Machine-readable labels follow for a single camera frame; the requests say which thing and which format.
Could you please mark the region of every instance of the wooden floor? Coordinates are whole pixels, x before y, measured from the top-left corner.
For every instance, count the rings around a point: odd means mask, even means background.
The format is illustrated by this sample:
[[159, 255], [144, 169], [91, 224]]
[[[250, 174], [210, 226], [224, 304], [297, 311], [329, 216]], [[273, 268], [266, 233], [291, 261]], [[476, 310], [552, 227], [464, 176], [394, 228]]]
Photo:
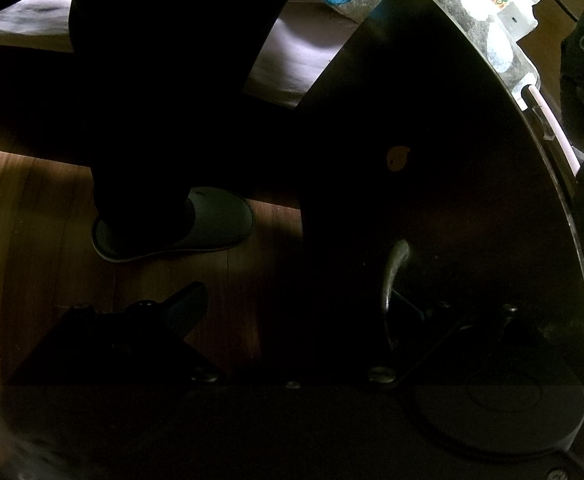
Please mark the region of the wooden floor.
[[117, 311], [136, 300], [161, 301], [195, 280], [210, 291], [208, 314], [188, 337], [195, 348], [229, 372], [285, 359], [285, 336], [268, 334], [293, 315], [279, 291], [298, 275], [300, 213], [250, 203], [256, 229], [237, 248], [111, 264], [90, 242], [90, 171], [0, 152], [0, 384], [63, 307]]

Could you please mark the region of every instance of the metal bolt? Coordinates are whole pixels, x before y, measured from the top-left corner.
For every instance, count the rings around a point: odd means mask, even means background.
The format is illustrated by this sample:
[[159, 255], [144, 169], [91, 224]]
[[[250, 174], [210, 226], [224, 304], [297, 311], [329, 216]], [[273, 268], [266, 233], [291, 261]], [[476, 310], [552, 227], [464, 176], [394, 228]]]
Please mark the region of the metal bolt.
[[567, 471], [563, 469], [552, 469], [547, 474], [547, 480], [570, 480], [570, 476], [568, 475]]
[[197, 367], [192, 370], [190, 378], [195, 383], [215, 383], [218, 380], [218, 374], [202, 367]]
[[377, 384], [388, 384], [396, 379], [396, 372], [386, 366], [375, 366], [368, 370], [368, 381]]

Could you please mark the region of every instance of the black pants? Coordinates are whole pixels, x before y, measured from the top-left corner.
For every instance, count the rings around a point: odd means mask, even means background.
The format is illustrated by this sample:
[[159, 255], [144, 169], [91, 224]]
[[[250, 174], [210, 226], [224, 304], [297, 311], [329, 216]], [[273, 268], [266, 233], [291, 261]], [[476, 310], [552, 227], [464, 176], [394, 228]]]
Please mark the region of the black pants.
[[236, 96], [286, 1], [72, 1], [76, 120], [96, 207], [116, 232], [157, 243], [187, 234], [193, 174], [233, 128]]

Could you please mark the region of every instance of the person's leg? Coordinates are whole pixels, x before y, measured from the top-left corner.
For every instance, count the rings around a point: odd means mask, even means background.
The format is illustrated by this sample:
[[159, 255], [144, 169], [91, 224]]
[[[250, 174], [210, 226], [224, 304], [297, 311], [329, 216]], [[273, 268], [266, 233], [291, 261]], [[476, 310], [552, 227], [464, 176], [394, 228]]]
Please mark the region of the person's leg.
[[229, 98], [286, 1], [73, 1], [95, 202], [121, 243], [188, 234], [197, 151], [220, 148]]

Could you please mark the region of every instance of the person's foot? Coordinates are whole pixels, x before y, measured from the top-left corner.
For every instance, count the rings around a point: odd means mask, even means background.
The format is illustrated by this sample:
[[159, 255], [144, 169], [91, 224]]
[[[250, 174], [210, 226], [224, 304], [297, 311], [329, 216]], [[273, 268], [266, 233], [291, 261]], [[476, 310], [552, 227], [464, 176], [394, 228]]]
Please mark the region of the person's foot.
[[221, 251], [250, 236], [254, 216], [243, 198], [216, 187], [193, 187], [188, 198], [194, 206], [195, 219], [192, 229], [181, 240], [153, 247], [122, 244], [103, 220], [97, 218], [92, 226], [94, 249], [104, 260], [124, 263], [176, 251]]

